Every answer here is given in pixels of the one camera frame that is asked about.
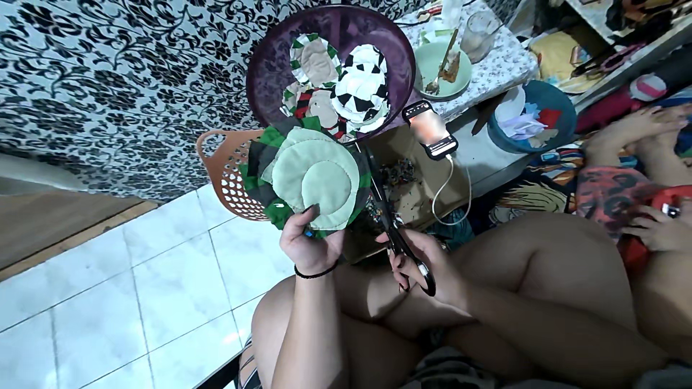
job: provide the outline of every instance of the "purple bowl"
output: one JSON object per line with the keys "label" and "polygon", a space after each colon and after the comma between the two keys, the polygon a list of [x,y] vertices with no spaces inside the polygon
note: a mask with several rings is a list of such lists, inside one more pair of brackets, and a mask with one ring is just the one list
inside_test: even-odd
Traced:
{"label": "purple bowl", "polygon": [[387,60],[390,112],[373,132],[380,132],[406,105],[413,90],[416,61],[408,38],[391,20],[373,10],[350,5],[318,6],[290,16],[267,32],[250,60],[247,91],[250,108],[263,126],[286,119],[279,108],[284,89],[295,82],[291,73],[291,43],[301,34],[318,33],[337,51],[341,62],[356,46],[372,44]]}

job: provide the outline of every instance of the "glass cup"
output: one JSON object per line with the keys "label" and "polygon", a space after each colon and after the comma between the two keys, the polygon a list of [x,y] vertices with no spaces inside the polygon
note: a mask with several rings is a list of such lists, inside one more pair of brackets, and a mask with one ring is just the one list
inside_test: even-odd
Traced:
{"label": "glass cup", "polygon": [[477,12],[468,18],[462,35],[462,50],[472,64],[485,58],[495,43],[495,34],[502,24],[492,11]]}

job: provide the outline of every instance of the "scissor handle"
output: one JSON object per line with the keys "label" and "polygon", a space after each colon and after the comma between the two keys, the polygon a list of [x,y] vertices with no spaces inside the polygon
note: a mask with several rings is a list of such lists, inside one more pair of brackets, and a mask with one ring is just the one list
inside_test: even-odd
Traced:
{"label": "scissor handle", "polygon": [[387,235],[392,241],[392,250],[394,250],[395,254],[398,255],[403,251],[404,255],[413,260],[413,262],[418,267],[418,270],[423,275],[423,279],[426,281],[426,284],[428,285],[427,289],[423,288],[423,285],[421,285],[421,289],[423,289],[423,291],[426,292],[428,296],[434,297],[435,292],[437,292],[437,286],[435,284],[435,277],[433,277],[432,271],[430,271],[428,266],[425,263],[423,263],[423,261],[419,260],[415,255],[413,255],[413,251],[411,251],[411,248],[408,246],[408,244],[396,228],[390,228],[390,230],[387,232]]}

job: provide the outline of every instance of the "hand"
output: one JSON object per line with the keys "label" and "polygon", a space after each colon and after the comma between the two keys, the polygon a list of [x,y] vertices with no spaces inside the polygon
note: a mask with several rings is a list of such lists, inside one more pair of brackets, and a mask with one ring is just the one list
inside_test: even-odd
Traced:
{"label": "hand", "polygon": [[[399,229],[399,232],[413,254],[423,261],[432,272],[437,285],[435,299],[443,304],[459,307],[462,303],[460,299],[463,295],[464,280],[457,269],[452,266],[449,255],[442,250],[437,240],[428,234],[407,229]],[[383,233],[375,240],[384,243],[389,240],[389,237]],[[427,287],[423,275],[411,258],[404,254],[395,257],[394,253],[390,253],[390,264],[394,272],[394,279],[397,280],[402,289],[408,291],[416,284]]]}
{"label": "hand", "polygon": [[286,220],[279,239],[279,247],[295,263],[301,274],[315,275],[329,269],[344,247],[344,231],[336,231],[324,239],[307,237],[305,226],[320,214],[319,206],[308,207]]}
{"label": "hand", "polygon": [[692,200],[681,202],[681,215],[673,219],[658,209],[649,206],[637,207],[637,211],[653,218],[636,217],[632,225],[622,232],[638,236],[652,251],[683,251],[692,253]]}

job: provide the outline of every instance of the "orange basket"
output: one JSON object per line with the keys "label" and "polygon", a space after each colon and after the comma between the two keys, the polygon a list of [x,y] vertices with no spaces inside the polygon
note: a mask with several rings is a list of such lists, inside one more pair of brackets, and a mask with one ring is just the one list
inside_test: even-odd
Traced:
{"label": "orange basket", "polygon": [[[205,132],[197,139],[197,154],[207,169],[220,202],[230,212],[247,220],[269,220],[263,212],[262,204],[245,192],[243,179],[240,177],[240,170],[238,169],[238,165],[242,165],[248,160],[250,143],[263,133],[263,129],[250,131],[214,130]],[[208,156],[202,146],[204,140],[212,135],[222,135],[224,141],[212,155]]]}

